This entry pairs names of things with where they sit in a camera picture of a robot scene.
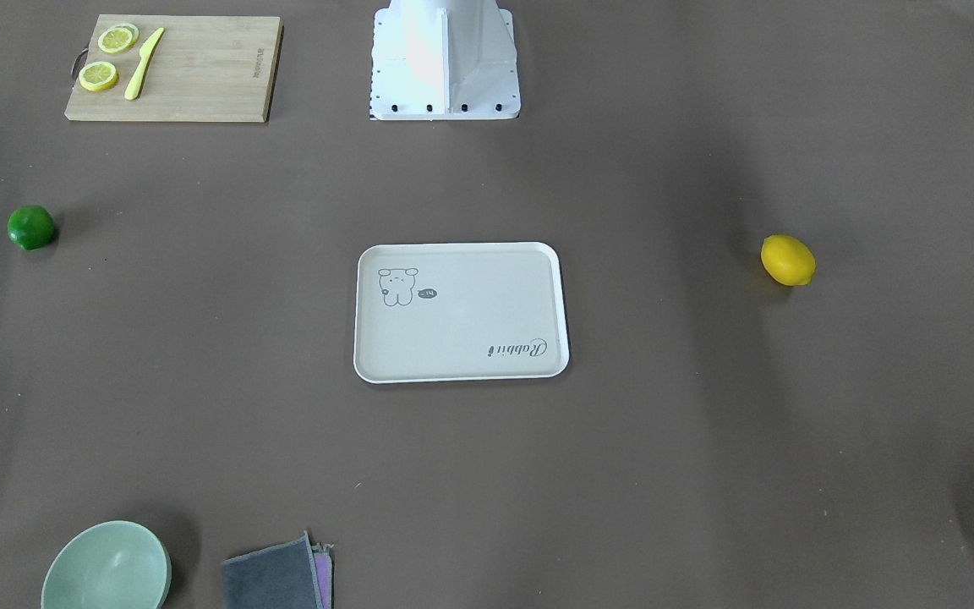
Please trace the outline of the yellow lemon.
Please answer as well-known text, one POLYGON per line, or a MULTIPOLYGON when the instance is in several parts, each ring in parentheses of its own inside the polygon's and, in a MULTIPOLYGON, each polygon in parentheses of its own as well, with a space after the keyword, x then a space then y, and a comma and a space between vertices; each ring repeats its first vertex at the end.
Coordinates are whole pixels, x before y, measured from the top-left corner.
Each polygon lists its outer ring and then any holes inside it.
POLYGON ((817 270, 815 255, 791 235, 773 234, 763 239, 760 259, 769 276, 789 288, 808 285, 817 270))

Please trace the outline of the white rabbit print tray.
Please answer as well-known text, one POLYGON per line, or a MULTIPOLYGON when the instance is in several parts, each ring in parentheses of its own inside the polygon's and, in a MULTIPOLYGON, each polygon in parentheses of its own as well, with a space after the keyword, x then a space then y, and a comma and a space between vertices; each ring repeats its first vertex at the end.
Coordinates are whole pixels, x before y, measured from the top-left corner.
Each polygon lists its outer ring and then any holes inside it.
POLYGON ((363 381, 551 378, 569 361, 551 246, 375 245, 360 255, 354 369, 363 381))

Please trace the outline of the grey folded cloth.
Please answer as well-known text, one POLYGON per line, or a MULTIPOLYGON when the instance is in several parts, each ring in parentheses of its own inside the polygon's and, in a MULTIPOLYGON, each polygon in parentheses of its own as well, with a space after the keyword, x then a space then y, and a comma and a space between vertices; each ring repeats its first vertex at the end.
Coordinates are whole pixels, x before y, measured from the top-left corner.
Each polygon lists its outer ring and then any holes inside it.
POLYGON ((331 608, 332 544, 304 532, 291 542, 222 562, 225 608, 331 608))

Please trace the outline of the bamboo cutting board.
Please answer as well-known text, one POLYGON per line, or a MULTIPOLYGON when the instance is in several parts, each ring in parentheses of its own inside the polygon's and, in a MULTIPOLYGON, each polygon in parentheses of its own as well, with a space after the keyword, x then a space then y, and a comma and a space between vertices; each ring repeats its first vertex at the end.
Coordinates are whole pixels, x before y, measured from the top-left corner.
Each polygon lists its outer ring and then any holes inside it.
POLYGON ((111 62, 118 81, 103 92, 74 85, 64 115, 71 121, 265 123, 282 31, 278 16, 102 14, 86 57, 111 62), (139 27, 139 41, 128 51, 105 53, 98 38, 122 23, 139 27), (125 100, 140 46, 158 28, 165 32, 152 52, 138 99, 125 100))

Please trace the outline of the yellow plastic knife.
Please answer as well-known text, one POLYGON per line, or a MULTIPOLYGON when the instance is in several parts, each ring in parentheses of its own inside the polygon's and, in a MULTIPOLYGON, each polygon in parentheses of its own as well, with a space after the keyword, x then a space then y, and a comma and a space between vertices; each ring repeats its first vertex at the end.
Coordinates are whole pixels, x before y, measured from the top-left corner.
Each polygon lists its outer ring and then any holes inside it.
POLYGON ((165 34, 165 27, 159 27, 157 30, 152 32, 150 37, 148 37, 139 50, 139 62, 138 66, 127 84, 123 93, 124 100, 132 101, 138 99, 140 96, 140 90, 142 90, 145 82, 145 77, 147 70, 150 68, 150 61, 152 59, 152 54, 159 45, 160 39, 163 34, 165 34))

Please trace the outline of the lemon slice lower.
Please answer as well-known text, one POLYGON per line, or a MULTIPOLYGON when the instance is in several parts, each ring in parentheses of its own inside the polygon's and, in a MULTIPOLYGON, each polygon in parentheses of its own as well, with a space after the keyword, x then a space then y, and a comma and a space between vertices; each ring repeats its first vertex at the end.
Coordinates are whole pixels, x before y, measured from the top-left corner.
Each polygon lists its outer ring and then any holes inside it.
POLYGON ((119 70, 112 62, 89 62, 79 69, 77 84, 89 92, 111 89, 119 81, 119 70))

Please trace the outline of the lemon slice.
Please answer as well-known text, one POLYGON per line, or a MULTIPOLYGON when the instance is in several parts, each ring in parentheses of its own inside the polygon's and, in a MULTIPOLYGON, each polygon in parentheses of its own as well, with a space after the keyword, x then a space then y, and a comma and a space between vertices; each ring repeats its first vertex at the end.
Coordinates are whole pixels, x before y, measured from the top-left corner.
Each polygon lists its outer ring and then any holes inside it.
POLYGON ((77 84, 89 92, 111 89, 119 81, 119 70, 112 62, 89 62, 79 69, 77 84))
POLYGON ((97 46, 108 54, 128 51, 140 37, 139 27, 131 23, 119 23, 108 27, 97 39, 97 46))

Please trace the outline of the light green bowl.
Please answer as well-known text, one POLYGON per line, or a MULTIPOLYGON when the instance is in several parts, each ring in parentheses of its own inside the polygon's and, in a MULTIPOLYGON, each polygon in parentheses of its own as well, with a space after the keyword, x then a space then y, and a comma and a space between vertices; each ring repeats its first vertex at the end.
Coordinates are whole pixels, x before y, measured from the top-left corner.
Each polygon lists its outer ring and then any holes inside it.
POLYGON ((42 608, 161 608, 170 556, 142 524, 115 520, 74 536, 47 570, 42 608))

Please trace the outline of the lemon slice upper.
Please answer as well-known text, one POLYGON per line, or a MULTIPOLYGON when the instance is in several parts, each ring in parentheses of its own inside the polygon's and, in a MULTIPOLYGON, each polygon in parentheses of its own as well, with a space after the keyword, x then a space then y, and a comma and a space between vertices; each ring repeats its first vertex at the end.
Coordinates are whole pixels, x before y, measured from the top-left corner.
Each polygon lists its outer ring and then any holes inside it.
POLYGON ((128 51, 140 37, 139 27, 131 23, 119 23, 108 27, 97 39, 97 46, 108 54, 128 51))

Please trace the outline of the green lime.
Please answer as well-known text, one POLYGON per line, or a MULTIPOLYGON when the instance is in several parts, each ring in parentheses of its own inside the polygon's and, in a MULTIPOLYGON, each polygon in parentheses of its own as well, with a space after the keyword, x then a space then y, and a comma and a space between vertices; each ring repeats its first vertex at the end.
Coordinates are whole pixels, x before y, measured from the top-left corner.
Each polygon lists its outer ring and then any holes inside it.
POLYGON ((46 208, 22 206, 8 217, 8 238, 22 250, 37 250, 50 244, 57 235, 57 224, 46 208))

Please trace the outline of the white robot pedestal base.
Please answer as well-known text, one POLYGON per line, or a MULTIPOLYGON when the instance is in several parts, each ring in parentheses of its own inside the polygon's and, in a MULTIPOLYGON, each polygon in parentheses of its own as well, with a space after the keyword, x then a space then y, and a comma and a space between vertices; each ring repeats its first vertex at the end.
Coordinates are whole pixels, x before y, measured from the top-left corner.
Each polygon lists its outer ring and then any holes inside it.
POLYGON ((522 107, 513 15, 495 1, 391 1, 374 14, 369 116, 504 120, 522 107))

